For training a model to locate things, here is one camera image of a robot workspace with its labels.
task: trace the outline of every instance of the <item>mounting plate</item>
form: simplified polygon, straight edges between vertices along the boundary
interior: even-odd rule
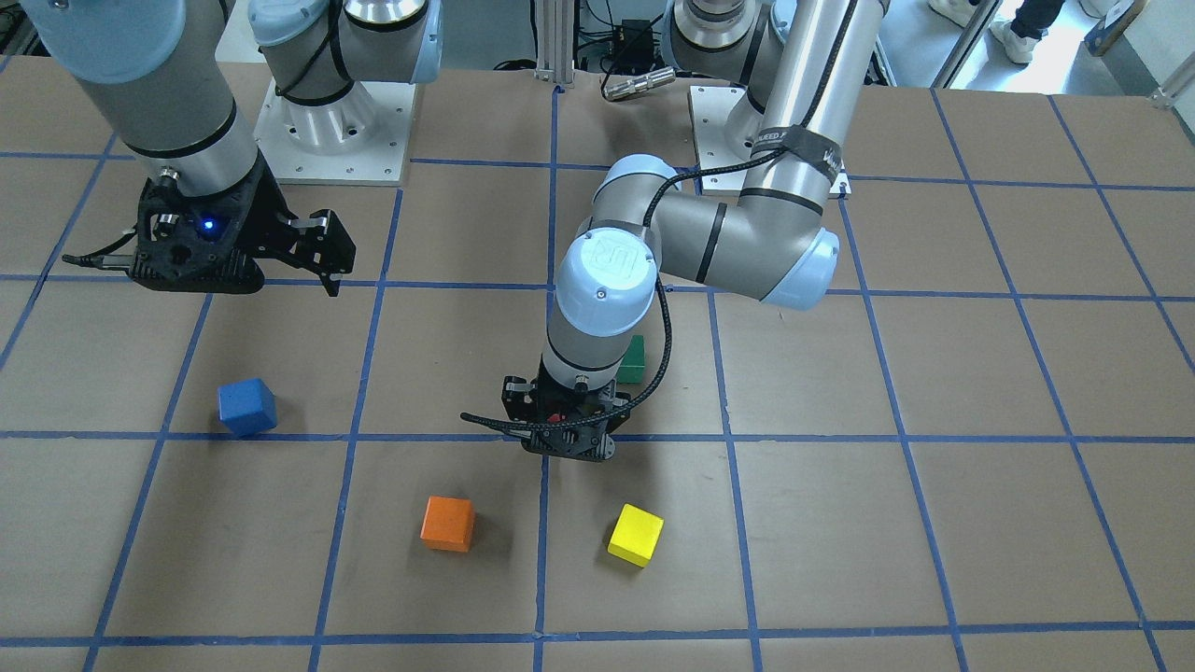
[[[728,143],[722,127],[730,116],[730,110],[744,94],[741,86],[690,86],[688,103],[693,115],[693,145],[697,147],[698,164],[701,169],[729,166],[742,163],[746,158],[736,154]],[[743,188],[746,171],[731,172],[701,178],[701,193],[711,196],[737,196]],[[838,173],[838,179],[829,188],[829,197],[838,198],[842,193],[851,193],[851,182],[846,169]]]
[[[287,130],[289,121],[274,93],[274,80],[270,80],[253,136],[280,184],[402,184],[411,139],[416,85],[388,81],[366,81],[363,85],[379,106],[380,128],[376,135],[356,152],[314,154],[290,138]]]

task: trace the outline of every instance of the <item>metal post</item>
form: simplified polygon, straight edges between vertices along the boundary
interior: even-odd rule
[[[535,77],[562,86],[572,86],[572,28],[576,17],[572,0],[539,0],[535,48]]]
[[[1191,51],[1191,55],[1187,56],[1187,60],[1175,69],[1173,74],[1168,77],[1166,81],[1150,94],[1150,100],[1154,108],[1169,110],[1175,106],[1175,102],[1191,84],[1195,84],[1195,51]]]
[[[933,78],[933,84],[930,85],[932,88],[950,88],[955,78],[958,77],[958,72],[963,69],[967,57],[975,50],[979,41],[983,38],[983,30],[995,18],[995,11],[999,8],[1000,0],[982,0],[975,7],[972,20],[963,29],[963,33],[958,36],[958,42],[955,43],[954,50],[946,56],[946,62],[938,71],[938,77]]]

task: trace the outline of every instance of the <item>floor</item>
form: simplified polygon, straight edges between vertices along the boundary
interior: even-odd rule
[[[1021,1],[1005,0],[998,16],[1012,18]],[[1083,6],[1097,13],[1091,0],[1084,0]],[[1035,49],[1034,62],[1024,67],[1013,65],[1000,42],[985,32],[952,87],[1120,96],[1123,91],[1103,60],[1089,54],[1083,45],[1083,37],[1097,20],[1084,13],[1079,0],[1067,0],[1049,35]],[[880,38],[896,84],[930,86],[961,33],[962,29],[930,10],[925,0],[893,0]]]
[[[225,72],[256,116],[264,66]],[[446,71],[402,190],[286,189],[357,242],[339,298],[177,295],[56,261],[142,176],[0,61],[0,670],[1195,670],[1195,148],[1142,99],[868,88],[819,306],[670,280],[607,464],[458,420],[534,371],[605,166],[695,163],[685,105]],[[281,424],[233,440],[258,375]],[[422,546],[429,495],[471,552]]]

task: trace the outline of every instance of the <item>shoe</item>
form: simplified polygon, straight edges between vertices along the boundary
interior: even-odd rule
[[[972,16],[975,14],[975,6],[967,0],[929,0],[930,8],[955,22],[961,28],[967,28]]]
[[[1004,44],[1004,53],[1009,55],[1009,60],[1021,66],[1032,62],[1034,48],[1041,42],[1041,39],[1021,37],[1012,32],[1011,20],[992,22],[992,35]]]

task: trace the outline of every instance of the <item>toy block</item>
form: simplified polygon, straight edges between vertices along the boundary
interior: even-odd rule
[[[247,436],[278,426],[274,392],[261,378],[220,386],[220,422],[237,436]]]
[[[468,552],[473,542],[473,502],[453,497],[428,497],[419,538],[429,549]]]
[[[623,513],[614,525],[609,546],[606,550],[632,564],[646,567],[656,552],[664,519],[631,505],[623,505]]]
[[[643,352],[643,336],[631,336],[631,346],[623,355],[623,364],[618,367],[617,380],[624,385],[638,385],[643,383],[643,369],[645,366]]]

